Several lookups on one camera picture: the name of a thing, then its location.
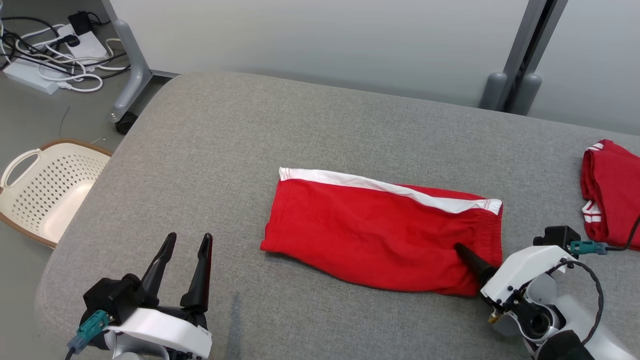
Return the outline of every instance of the basket handle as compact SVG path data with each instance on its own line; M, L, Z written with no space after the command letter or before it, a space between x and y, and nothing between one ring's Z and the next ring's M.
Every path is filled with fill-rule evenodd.
M17 158L13 159L13 161L9 164L9 166L4 170L4 173L2 174L2 178L0 178L0 188L8 189L12 187L14 184L18 183L29 172L29 170L31 170L36 165L38 160L40 160L41 153L42 151L40 149L29 150L24 154L18 156ZM18 166L19 163L22 163L26 158L34 154L38 155L38 157L31 164L31 166L29 166L29 168L25 170L11 185L7 184L6 182L7 180L9 180L9 175L11 175L15 167Z

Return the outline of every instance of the gray tablecloth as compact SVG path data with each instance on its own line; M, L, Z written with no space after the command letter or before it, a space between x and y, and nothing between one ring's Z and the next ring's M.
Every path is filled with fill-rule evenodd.
M177 305L205 232L214 237L212 359L528 359L478 299L374 290L259 250L278 167L320 168L504 201L504 256L549 225L584 236L586 147L640 138L437 102L246 74L188 74L152 100L70 224L36 315L61 358L101 277L142 275L178 242L159 297ZM640 354L640 254L584 256L605 291L603 322ZM580 270L561 281L593 311ZM85 359L109 354L89 349Z

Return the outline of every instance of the caster wheel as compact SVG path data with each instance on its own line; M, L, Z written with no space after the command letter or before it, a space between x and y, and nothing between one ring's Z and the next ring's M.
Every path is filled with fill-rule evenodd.
M131 129L131 127L133 126L133 123L136 122L137 119L138 119L138 116L136 114L130 111L127 111L122 116L122 119L116 122L116 131L118 131L120 134L126 135Z

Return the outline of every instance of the red fabric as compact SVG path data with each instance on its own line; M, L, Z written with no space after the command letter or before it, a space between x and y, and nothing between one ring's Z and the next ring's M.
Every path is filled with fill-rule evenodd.
M469 193L402 185L434 197ZM477 279L453 246L461 242L489 264L502 263L498 215L448 213L389 192L280 181L261 250L279 252L354 284L396 291L474 296Z
M611 140L599 143L602 150L590 147L584 152L580 187L582 196L600 208L601 220L585 221L584 228L595 241L624 246L640 215L640 158ZM640 232L630 248L640 250Z

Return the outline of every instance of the gray floor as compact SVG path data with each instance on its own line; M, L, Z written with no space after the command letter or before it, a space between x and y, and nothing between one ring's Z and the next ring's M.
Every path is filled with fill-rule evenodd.
M56 9L43 8L40 3L49 2L4 0L2 15L34 16L60 23L75 10L104 13L99 1L55 1ZM17 21L6 22L5 26L17 33L41 28ZM101 40L116 37L111 26L98 29L97 35ZM128 75L107 79L104 88L90 94L59 89L47 95L0 73L0 172L19 154L60 137L97 140L96 145L115 150L123 136L105 121L105 114L127 80ZM141 111L166 80L154 78L152 82L134 106L135 112ZM52 359L37 338L33 318L36 287L51 252L0 222L0 359Z

